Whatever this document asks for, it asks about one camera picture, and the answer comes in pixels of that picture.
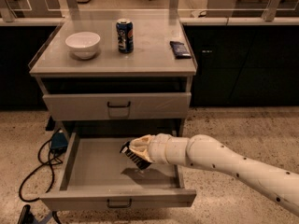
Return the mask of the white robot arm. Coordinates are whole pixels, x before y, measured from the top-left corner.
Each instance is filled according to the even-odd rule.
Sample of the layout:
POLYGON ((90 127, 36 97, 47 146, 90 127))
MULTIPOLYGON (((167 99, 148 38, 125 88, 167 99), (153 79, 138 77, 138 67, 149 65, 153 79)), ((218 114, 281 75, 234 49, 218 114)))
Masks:
POLYGON ((128 142, 128 156, 140 169, 173 164, 230 175, 299 216, 299 174, 237 154, 208 135, 148 134, 128 142))

